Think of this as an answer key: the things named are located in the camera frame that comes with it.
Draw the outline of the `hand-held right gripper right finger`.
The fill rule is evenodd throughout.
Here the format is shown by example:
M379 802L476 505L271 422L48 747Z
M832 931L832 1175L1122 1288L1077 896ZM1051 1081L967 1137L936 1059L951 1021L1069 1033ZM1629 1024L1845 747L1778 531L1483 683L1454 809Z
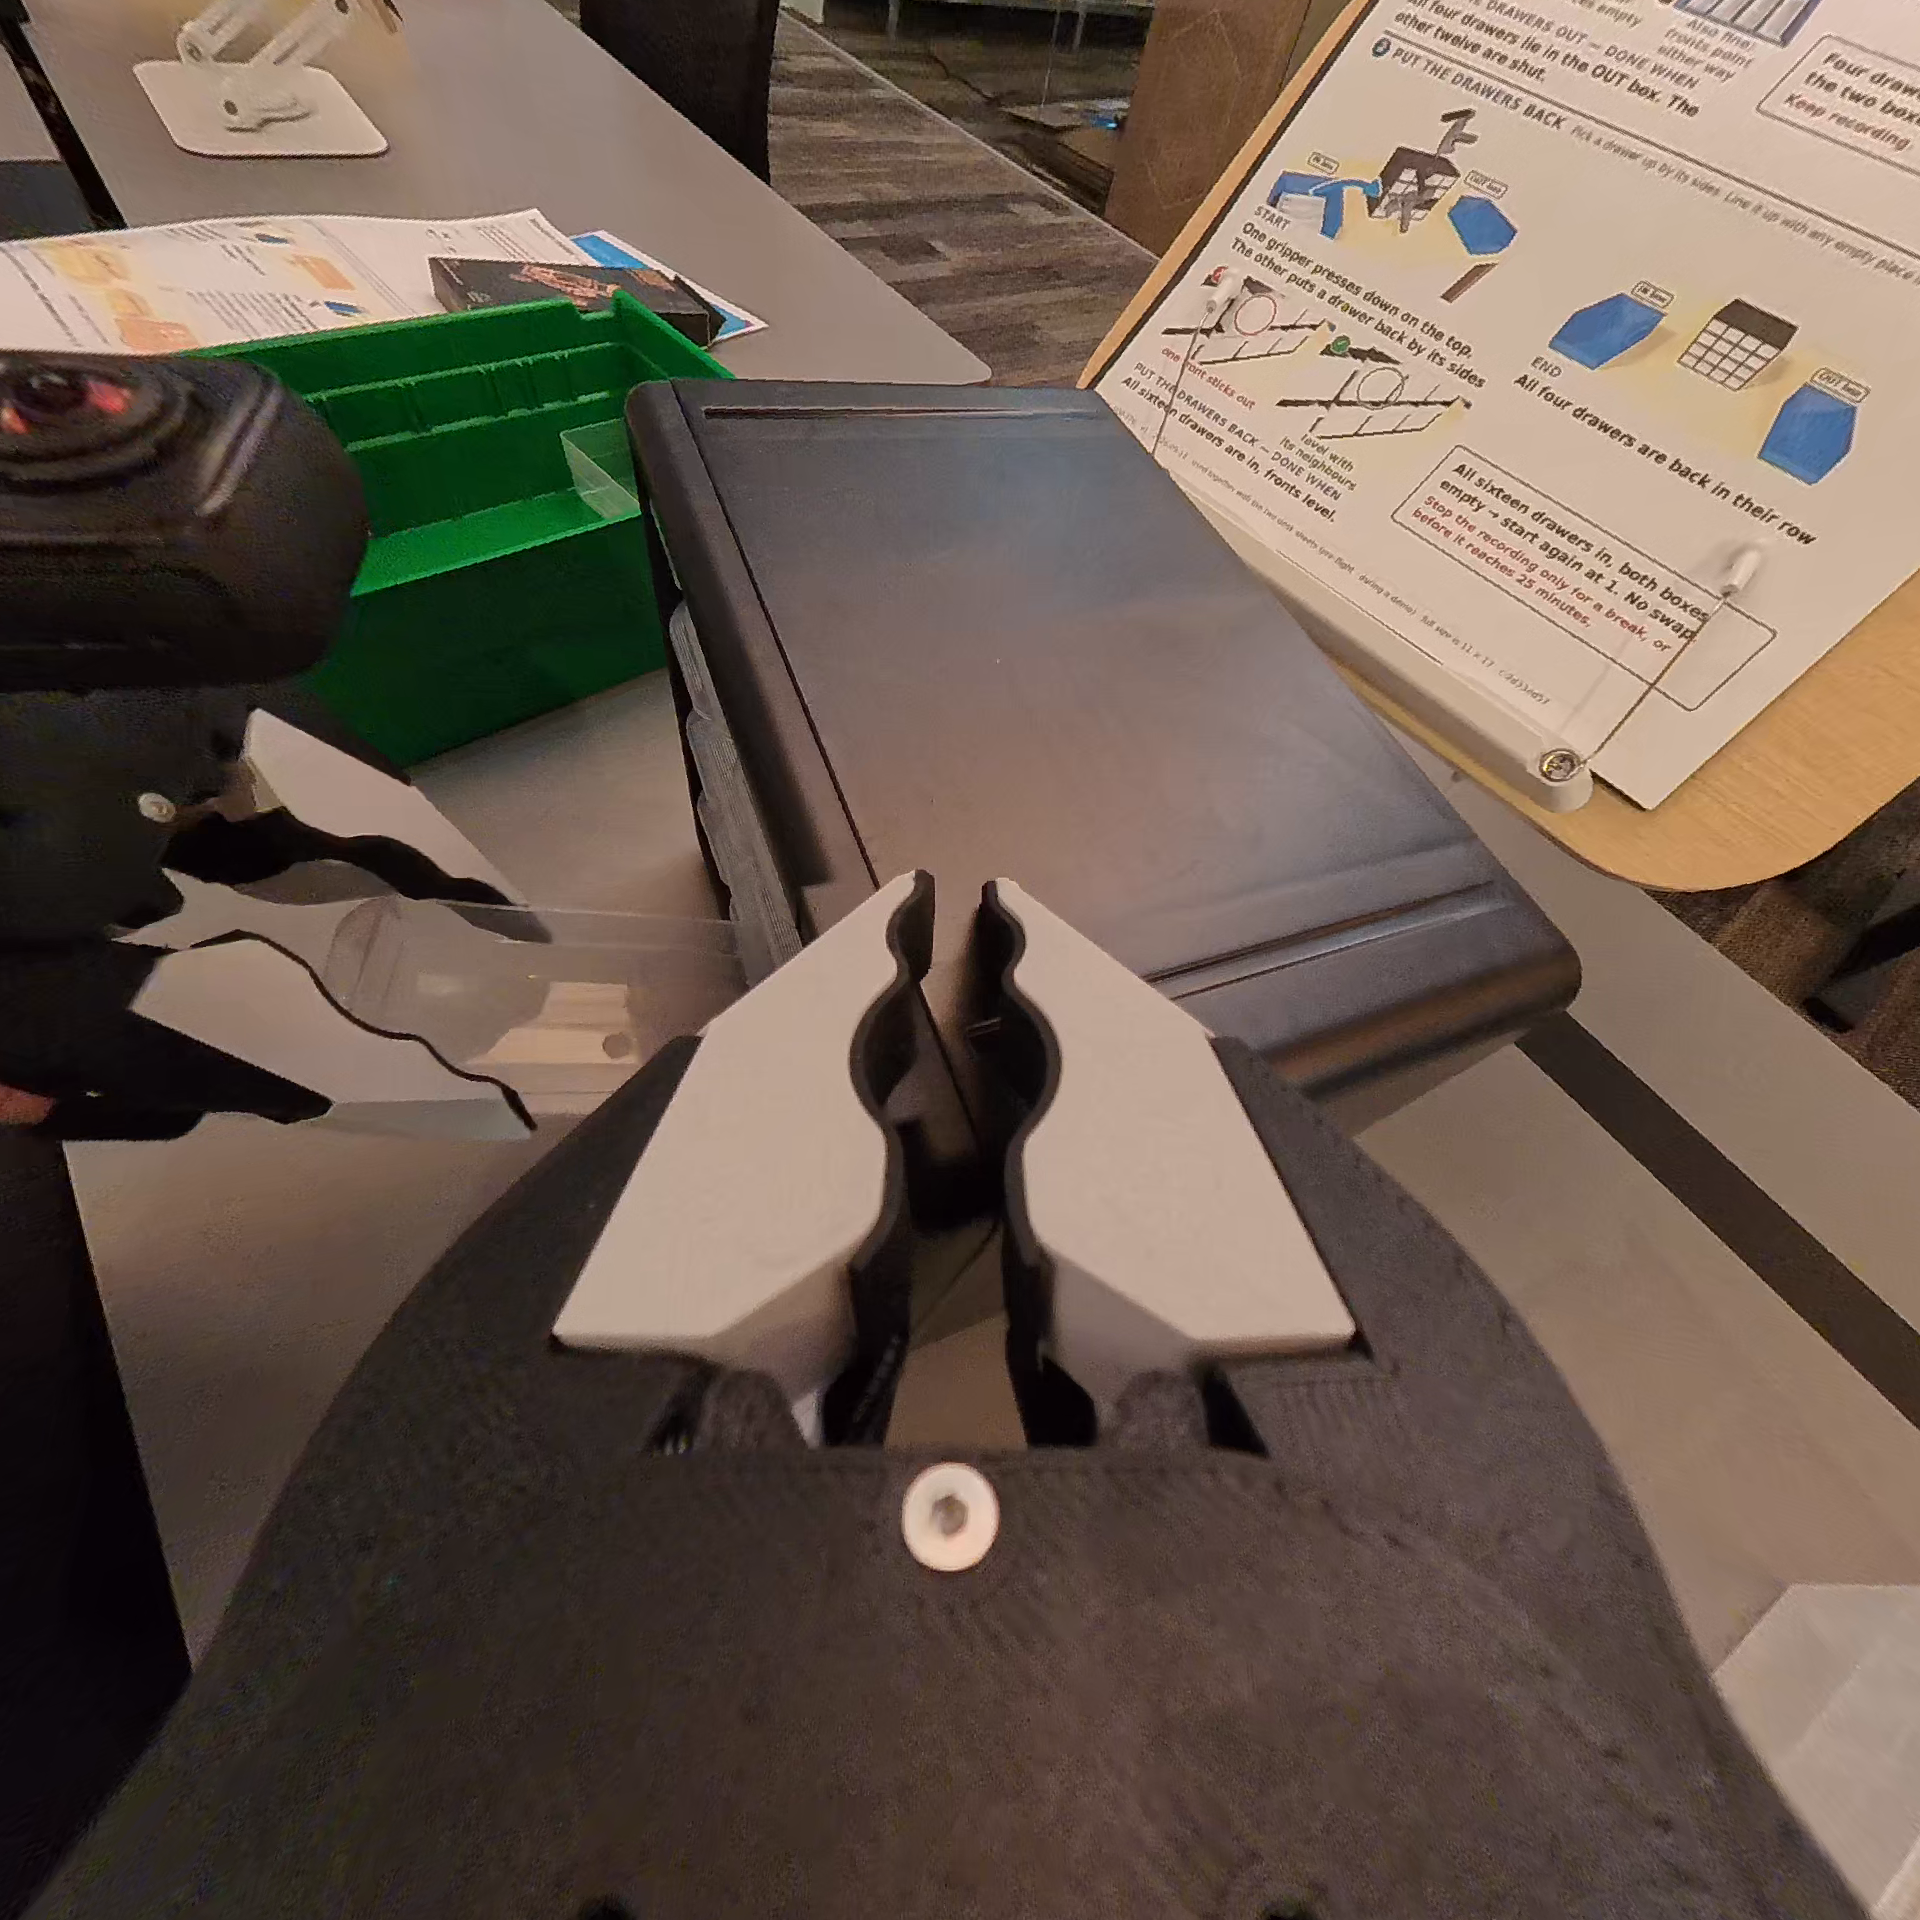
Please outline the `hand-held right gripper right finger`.
M1220 1039L1021 880L982 891L1001 1107L1009 1370L1030 1443L1094 1443L1148 1377L1359 1340Z

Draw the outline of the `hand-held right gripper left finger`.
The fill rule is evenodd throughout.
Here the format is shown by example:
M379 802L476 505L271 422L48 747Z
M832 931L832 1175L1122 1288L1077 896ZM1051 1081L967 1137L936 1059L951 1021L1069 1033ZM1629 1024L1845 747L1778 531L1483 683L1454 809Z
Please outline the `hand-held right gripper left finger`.
M909 1349L909 1150L936 878L911 870L694 1044L553 1340L777 1379L823 1443L877 1443Z

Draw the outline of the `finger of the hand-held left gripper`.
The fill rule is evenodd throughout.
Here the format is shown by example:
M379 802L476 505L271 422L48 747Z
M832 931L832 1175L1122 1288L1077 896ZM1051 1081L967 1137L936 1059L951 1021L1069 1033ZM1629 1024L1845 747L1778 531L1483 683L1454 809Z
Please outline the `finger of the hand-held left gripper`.
M515 1090L361 1021L304 956L251 931L156 949L129 1010L323 1099L321 1129L534 1129Z
M229 788L168 836L161 874L284 902L395 896L553 943L539 908L407 779L263 708Z

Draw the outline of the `clear plastic drawer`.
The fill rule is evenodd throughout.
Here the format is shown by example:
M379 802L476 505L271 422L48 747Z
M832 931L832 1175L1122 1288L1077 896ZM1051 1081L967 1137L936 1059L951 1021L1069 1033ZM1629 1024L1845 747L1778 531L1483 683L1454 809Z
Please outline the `clear plastic drawer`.
M745 990L727 924L402 896L357 902L321 976L362 1024L420 1033L539 1118L587 1117Z
M559 435L582 508L605 526L641 519L641 485L624 417L598 417Z

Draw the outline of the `green plastic bin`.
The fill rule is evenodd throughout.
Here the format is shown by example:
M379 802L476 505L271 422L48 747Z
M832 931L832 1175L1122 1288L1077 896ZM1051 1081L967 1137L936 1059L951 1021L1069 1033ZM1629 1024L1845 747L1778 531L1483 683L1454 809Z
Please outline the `green plastic bin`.
M653 519L582 508L559 435L641 382L727 378L632 297L205 348L290 386L344 445L375 541L314 698L402 765L662 671Z

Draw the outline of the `row of clear cabinet drawers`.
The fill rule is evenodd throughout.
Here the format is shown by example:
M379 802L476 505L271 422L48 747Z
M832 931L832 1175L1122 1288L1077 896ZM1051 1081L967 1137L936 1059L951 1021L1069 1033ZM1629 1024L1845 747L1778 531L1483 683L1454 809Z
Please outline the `row of clear cabinet drawers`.
M805 949L805 936L686 601L669 613L665 637L696 842L733 924L742 976L759 983Z

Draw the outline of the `black drawer cabinet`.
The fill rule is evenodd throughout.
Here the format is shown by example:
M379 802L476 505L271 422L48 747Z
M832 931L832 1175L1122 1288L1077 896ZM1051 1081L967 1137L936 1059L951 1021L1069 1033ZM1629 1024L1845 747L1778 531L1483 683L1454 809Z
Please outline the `black drawer cabinet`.
M911 1254L922 1207L1001 1227L982 891L1011 878L1208 1024L1359 1322L1299 1099L1410 1091L1571 1007L1565 936L1099 394L641 382L624 422L805 943L936 878L887 1100Z

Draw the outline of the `clear plastic bin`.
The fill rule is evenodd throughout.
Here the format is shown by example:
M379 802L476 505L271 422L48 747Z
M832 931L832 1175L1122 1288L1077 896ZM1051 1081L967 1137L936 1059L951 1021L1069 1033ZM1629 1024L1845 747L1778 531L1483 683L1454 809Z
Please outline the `clear plastic bin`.
M1787 1586L1711 1671L1738 1735L1880 1920L1920 1911L1920 1592Z

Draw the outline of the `printed instruction sheet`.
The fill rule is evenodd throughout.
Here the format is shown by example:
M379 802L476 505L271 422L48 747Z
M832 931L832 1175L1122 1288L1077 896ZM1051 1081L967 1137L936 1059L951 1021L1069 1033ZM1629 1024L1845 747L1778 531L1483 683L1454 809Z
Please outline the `printed instruction sheet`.
M0 249L0 348L180 356L442 314L432 260L587 260L542 211L256 218Z

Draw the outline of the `person's dark clothing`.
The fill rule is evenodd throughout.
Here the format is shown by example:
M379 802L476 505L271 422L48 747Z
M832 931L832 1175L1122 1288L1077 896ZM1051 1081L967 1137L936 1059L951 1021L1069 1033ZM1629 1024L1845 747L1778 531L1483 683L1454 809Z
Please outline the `person's dark clothing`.
M0 1141L0 1911L22 1915L189 1687L62 1146Z

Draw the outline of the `white metal stand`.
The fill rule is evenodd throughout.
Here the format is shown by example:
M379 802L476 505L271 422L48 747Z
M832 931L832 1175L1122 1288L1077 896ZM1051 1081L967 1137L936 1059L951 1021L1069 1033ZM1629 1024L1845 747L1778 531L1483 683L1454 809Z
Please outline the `white metal stand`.
M389 141L323 72L361 24L402 32L386 0L205 0L169 58L129 69L169 142L189 157L380 157Z

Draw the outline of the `black model kit box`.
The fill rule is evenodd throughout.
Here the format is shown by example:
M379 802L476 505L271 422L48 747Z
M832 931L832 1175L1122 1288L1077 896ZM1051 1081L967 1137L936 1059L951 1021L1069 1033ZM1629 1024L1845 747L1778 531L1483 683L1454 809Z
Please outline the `black model kit box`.
M655 264L432 256L428 276L442 312L448 314L534 302L567 302L585 314L605 314L618 297L632 297L694 348L716 348L724 333L721 308Z

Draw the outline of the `blue header instruction sheet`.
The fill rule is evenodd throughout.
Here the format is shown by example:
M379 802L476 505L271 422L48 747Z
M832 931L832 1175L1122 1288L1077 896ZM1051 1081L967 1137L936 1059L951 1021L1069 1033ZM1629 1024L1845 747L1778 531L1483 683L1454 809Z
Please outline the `blue header instruction sheet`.
M605 228L587 228L587 232L573 232L573 249L598 264L598 268L620 268L647 282L662 282L677 297L683 312L701 312L705 320L686 320L686 336L696 348L727 348L742 336L765 333L765 320L742 312L736 302L724 302L721 291L694 282L686 276L669 268L665 260L638 253L632 245L605 232Z

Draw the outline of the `black office chair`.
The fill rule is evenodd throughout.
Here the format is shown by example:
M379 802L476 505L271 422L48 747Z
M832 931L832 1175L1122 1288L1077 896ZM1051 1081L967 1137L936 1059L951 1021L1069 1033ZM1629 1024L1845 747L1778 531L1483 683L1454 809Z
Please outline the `black office chair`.
M767 176L777 0L582 0L582 32L751 176Z

